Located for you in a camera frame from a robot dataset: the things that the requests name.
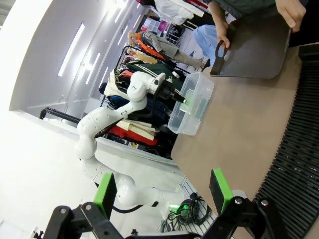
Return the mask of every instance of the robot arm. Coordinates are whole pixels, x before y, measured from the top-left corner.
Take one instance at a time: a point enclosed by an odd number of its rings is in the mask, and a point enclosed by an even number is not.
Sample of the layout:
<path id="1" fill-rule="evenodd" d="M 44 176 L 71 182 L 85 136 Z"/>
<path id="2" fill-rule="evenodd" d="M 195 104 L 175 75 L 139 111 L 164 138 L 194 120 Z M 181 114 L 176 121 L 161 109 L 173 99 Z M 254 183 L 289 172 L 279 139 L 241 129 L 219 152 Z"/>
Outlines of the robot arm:
<path id="1" fill-rule="evenodd" d="M 81 170 L 98 184 L 104 173 L 112 172 L 118 188 L 118 199 L 120 203 L 126 206 L 152 205 L 154 202 L 179 204 L 184 200 L 183 193 L 167 192 L 153 187 L 136 187 L 133 178 L 114 171 L 95 157 L 97 150 L 95 135 L 105 127 L 121 119 L 127 119 L 129 114 L 144 109 L 147 105 L 146 94 L 154 94 L 164 80 L 164 73 L 154 78 L 143 72 L 135 72 L 131 77 L 131 83 L 127 91 L 130 99 L 128 104 L 117 110 L 111 110 L 108 107 L 97 108 L 81 119 L 78 124 L 80 139 L 75 149 L 81 160 Z"/>

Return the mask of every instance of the clear plastic container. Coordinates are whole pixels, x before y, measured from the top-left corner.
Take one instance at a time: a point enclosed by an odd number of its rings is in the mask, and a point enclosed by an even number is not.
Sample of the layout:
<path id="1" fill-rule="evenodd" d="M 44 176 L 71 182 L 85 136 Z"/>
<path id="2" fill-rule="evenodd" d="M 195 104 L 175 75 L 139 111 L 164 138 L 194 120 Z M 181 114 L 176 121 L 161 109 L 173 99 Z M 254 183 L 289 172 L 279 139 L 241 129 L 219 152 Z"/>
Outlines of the clear plastic container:
<path id="1" fill-rule="evenodd" d="M 201 72 L 189 74 L 180 95 L 186 98 L 187 104 L 176 102 L 169 118 L 168 128 L 174 133 L 195 135 L 205 114 L 214 83 Z"/>

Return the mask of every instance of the table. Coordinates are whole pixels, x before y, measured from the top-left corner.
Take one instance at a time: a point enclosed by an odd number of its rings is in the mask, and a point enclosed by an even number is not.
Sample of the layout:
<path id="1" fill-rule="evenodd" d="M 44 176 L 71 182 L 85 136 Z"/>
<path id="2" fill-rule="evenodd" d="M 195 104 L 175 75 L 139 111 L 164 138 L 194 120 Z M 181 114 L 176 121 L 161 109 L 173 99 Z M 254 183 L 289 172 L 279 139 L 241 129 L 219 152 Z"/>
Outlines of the table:
<path id="1" fill-rule="evenodd" d="M 232 189 L 252 200 L 274 159 L 296 94 L 301 61 L 290 48 L 280 75 L 271 80 L 210 77 L 215 83 L 195 136 L 179 134 L 171 157 L 216 213 L 209 179 L 221 168 Z M 317 238 L 316 223 L 307 238 Z M 251 238 L 238 228 L 235 239 Z"/>

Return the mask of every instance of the tray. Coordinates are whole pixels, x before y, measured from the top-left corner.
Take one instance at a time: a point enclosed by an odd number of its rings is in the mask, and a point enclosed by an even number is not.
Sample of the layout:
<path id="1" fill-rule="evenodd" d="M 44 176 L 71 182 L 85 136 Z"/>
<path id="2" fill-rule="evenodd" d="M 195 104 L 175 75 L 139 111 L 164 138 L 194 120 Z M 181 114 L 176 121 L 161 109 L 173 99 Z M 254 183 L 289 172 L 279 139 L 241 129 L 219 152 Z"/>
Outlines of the tray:
<path id="1" fill-rule="evenodd" d="M 230 47 L 218 56 L 216 47 L 211 76 L 271 79 L 280 73 L 291 29 L 277 8 L 270 7 L 229 24 Z"/>

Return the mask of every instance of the green jacket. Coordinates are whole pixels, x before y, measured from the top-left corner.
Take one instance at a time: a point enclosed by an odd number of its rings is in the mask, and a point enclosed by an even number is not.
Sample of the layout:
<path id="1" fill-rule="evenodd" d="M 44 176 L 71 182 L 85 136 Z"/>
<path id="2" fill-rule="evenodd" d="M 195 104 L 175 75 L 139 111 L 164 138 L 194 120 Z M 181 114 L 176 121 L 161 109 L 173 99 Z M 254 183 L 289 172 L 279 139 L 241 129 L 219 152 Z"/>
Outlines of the green jacket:
<path id="1" fill-rule="evenodd" d="M 165 73 L 166 78 L 168 76 L 172 76 L 173 84 L 176 89 L 180 91 L 180 89 L 183 86 L 183 82 L 176 78 L 173 73 L 171 72 L 170 69 L 168 69 L 164 64 L 157 63 L 157 64 L 147 64 L 144 63 L 143 61 L 131 61 L 128 64 L 126 64 L 126 67 L 129 68 L 130 70 L 134 71 L 142 71 L 145 73 L 150 74 L 153 77 L 158 76 L 160 73 Z"/>
<path id="2" fill-rule="evenodd" d="M 203 0 L 206 4 L 214 1 L 222 9 L 239 19 L 276 4 L 275 0 Z"/>

